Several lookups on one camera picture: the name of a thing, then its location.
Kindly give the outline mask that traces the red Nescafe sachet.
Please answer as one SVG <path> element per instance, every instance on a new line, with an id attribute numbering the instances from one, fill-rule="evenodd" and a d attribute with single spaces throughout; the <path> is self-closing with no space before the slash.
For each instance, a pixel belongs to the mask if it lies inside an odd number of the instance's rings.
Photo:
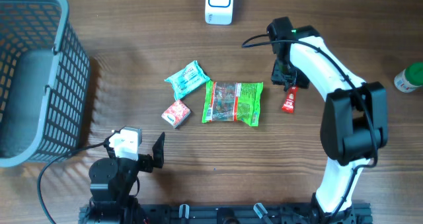
<path id="1" fill-rule="evenodd" d="M 294 113 L 297 91 L 298 91 L 297 87 L 291 87 L 291 88 L 288 89 L 286 100 L 282 105 L 282 111 L 289 113 L 289 114 Z"/>

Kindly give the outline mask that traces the red white small packet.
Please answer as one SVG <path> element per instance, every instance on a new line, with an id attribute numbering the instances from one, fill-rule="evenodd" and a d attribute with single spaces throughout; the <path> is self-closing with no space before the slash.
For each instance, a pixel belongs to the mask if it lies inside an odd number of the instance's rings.
<path id="1" fill-rule="evenodd" d="M 189 117 L 191 110 L 181 100 L 176 100 L 162 114 L 161 117 L 173 128 L 177 128 Z"/>

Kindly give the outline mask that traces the green snack bag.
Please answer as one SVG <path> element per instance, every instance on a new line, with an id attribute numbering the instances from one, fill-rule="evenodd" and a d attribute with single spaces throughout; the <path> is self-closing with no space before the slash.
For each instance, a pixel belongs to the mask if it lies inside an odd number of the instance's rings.
<path id="1" fill-rule="evenodd" d="M 263 83 L 206 83 L 202 123 L 241 121 L 257 127 Z"/>

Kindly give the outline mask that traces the mint green wipes pack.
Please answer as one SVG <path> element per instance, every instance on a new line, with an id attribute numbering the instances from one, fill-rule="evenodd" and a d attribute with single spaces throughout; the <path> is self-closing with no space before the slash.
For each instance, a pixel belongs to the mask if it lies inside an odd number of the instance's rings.
<path id="1" fill-rule="evenodd" d="M 164 82 L 171 84 L 174 91 L 174 99 L 181 100 L 186 95 L 195 91 L 198 87 L 207 83 L 210 78 L 200 67 L 197 60 L 189 63 L 184 69 L 166 78 Z"/>

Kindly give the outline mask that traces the green lid white jar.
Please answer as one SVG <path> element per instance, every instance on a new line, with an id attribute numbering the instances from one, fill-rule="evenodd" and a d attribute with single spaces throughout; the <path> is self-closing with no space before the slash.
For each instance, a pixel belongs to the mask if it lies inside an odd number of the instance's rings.
<path id="1" fill-rule="evenodd" d="M 395 78 L 396 88 L 403 93 L 411 93 L 423 84 L 423 64 L 416 62 L 402 70 Z"/>

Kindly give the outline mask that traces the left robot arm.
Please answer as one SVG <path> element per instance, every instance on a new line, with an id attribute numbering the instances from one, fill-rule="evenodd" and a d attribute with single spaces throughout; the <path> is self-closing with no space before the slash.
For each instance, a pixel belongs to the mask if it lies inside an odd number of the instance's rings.
<path id="1" fill-rule="evenodd" d="M 152 155 L 135 153 L 137 160 L 118 157 L 112 138 L 104 140 L 109 157 L 93 163 L 89 169 L 92 194 L 89 204 L 79 212 L 80 223 L 149 223 L 150 219 L 130 191 L 140 190 L 139 172 L 153 172 L 164 165 L 165 133 L 153 145 Z"/>

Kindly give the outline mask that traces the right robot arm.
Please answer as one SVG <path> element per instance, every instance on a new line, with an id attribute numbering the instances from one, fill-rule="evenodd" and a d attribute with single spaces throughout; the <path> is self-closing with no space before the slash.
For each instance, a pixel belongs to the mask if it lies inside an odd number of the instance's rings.
<path id="1" fill-rule="evenodd" d="M 325 102 L 320 139 L 328 160 L 321 185 L 304 211 L 289 205 L 286 217 L 299 223 L 365 223 L 368 207 L 351 198 L 365 168 L 377 165 L 387 144 L 387 96 L 379 82 L 351 73 L 312 26 L 294 28 L 274 19 L 267 35 L 276 55 L 271 80 L 285 90 L 313 84 Z"/>

